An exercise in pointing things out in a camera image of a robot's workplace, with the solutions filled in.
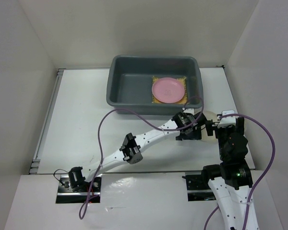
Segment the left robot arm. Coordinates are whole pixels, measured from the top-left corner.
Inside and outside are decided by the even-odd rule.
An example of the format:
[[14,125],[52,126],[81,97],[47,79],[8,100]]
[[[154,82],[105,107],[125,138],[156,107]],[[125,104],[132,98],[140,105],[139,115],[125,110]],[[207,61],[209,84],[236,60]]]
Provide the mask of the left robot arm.
[[121,147],[100,161],[86,166],[73,167],[68,172],[69,186],[73,192],[89,191],[89,183],[101,173],[124,164],[136,164],[143,159],[142,153],[151,146],[175,137],[176,140],[201,139],[201,127],[207,121],[202,112],[179,112],[163,125],[139,135],[128,133]]

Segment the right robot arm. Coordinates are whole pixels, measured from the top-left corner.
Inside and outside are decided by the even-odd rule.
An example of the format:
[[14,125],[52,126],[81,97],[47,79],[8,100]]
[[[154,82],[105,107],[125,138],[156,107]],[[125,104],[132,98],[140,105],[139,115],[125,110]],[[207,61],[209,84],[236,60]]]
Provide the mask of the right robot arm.
[[207,135],[218,141],[221,163],[203,167],[202,186],[212,190],[225,229],[259,229],[250,193],[252,174],[245,160],[248,141],[244,136],[244,118],[231,117],[227,123],[206,121],[205,127]]

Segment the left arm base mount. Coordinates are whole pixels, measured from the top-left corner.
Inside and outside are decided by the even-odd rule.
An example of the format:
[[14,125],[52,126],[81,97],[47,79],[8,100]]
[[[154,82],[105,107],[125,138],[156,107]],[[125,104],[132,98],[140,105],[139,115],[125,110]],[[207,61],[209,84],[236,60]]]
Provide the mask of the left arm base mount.
[[82,167],[74,167],[69,172],[57,169],[53,173],[54,178],[59,182],[56,204],[83,203],[88,193],[90,195],[89,203],[100,202],[101,176],[99,175],[94,179],[90,189],[90,182],[85,181],[82,169]]

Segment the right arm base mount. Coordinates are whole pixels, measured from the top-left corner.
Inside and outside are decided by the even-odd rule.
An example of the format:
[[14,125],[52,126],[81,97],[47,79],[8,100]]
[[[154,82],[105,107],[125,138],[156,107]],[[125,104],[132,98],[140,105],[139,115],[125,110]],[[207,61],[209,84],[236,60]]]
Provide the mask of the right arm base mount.
[[182,178],[185,180],[188,201],[211,201],[215,196],[208,184],[205,184],[200,172],[186,172]]

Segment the cream plate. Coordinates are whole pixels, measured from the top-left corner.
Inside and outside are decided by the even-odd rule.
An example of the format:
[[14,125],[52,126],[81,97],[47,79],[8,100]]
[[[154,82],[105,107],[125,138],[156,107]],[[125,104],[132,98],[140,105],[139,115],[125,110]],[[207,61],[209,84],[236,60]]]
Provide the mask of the cream plate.
[[[207,121],[216,121],[217,115],[211,111],[204,111],[203,115],[206,117]],[[205,143],[217,143],[217,138],[215,136],[215,132],[213,130],[213,125],[208,124],[207,126],[204,124],[201,126],[201,135],[202,138],[200,141]]]

